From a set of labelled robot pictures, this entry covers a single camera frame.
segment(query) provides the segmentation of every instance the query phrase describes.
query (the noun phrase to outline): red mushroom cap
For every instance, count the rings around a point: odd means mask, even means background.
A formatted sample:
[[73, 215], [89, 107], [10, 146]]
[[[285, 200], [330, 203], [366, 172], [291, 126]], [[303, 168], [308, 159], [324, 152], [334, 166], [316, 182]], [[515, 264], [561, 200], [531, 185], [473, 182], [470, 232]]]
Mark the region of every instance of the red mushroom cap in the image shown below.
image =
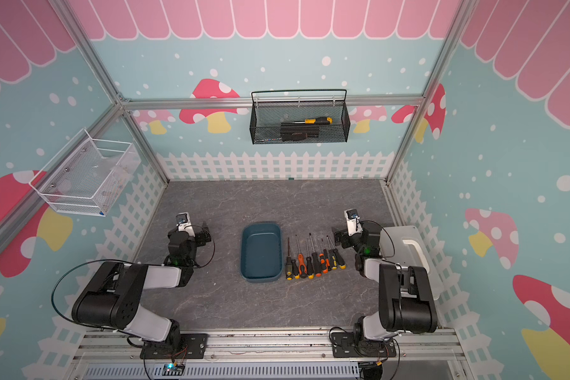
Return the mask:
[[387, 109], [384, 106], [355, 107], [348, 114], [351, 120], [355, 122], [367, 119], [383, 122], [388, 117]]
[[414, 106], [403, 106], [393, 114], [391, 120], [397, 124], [407, 123], [411, 120], [414, 110], [416, 110]]
[[443, 123], [446, 120], [446, 89], [443, 88], [441, 83], [437, 87], [431, 103], [428, 105], [424, 118], [427, 119], [428, 125], [431, 127], [434, 139], [439, 139]]
[[[240, 97], [228, 85], [214, 79], [204, 79], [199, 82], [194, 91], [192, 92], [193, 98], [207, 99], [207, 98], [238, 98]], [[249, 113], [246, 108], [230, 108], [230, 109], [207, 109], [207, 110], [182, 110], [179, 113], [179, 119], [186, 124], [194, 124], [207, 116], [216, 112], [231, 112], [234, 114], [247, 114]]]
[[517, 298], [570, 345], [570, 293], [535, 278], [513, 277]]

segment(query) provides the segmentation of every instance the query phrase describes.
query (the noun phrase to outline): wall mural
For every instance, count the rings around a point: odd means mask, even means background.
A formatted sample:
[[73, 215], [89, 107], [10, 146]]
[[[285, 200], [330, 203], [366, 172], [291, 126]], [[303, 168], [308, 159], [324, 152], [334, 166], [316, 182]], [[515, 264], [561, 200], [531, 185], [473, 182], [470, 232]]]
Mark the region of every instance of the wall mural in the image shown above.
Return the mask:
[[70, 0], [131, 99], [187, 98], [204, 78], [242, 97], [321, 88], [421, 94], [458, 3]]
[[395, 194], [475, 377], [570, 380], [570, 1], [480, 0], [461, 45]]

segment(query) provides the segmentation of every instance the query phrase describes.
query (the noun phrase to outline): cable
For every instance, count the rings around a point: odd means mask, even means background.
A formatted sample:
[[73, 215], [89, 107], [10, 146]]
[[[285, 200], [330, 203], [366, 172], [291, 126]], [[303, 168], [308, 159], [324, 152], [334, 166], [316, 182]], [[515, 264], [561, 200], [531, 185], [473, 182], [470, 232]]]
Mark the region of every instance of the cable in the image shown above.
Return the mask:
[[207, 232], [207, 235], [209, 235], [209, 237], [211, 238], [211, 241], [213, 242], [213, 254], [211, 254], [211, 258], [209, 259], [209, 261], [203, 266], [199, 266], [196, 261], [194, 262], [195, 268], [198, 268], [198, 269], [205, 268], [205, 266], [209, 265], [209, 263], [213, 260], [213, 256], [215, 255], [215, 240], [213, 239], [213, 236], [211, 236], [211, 233], [209, 232], [209, 230], [206, 229], [205, 227], [201, 227], [199, 225], [194, 225], [194, 224], [191, 224], [190, 227], [198, 227], [198, 228], [202, 229], [203, 231]]
[[395, 375], [397, 374], [397, 370], [399, 369], [399, 363], [401, 362], [401, 349], [399, 348], [399, 342], [397, 341], [397, 339], [393, 339], [395, 341], [395, 343], [397, 344], [397, 367], [395, 367], [395, 372], [393, 372], [393, 376], [391, 376], [390, 379], [388, 380], [393, 380], [395, 378]]
[[387, 234], [388, 238], [391, 240], [391, 245], [393, 246], [393, 254], [390, 256], [384, 256], [384, 258], [389, 258], [389, 257], [395, 256], [395, 243], [393, 242], [393, 238], [391, 238], [391, 235], [388, 234], [386, 228], [382, 227], [382, 224], [374, 222], [373, 220], [362, 220], [361, 224], [364, 224], [365, 222], [370, 222], [370, 223], [376, 224], [378, 227], [380, 227]]

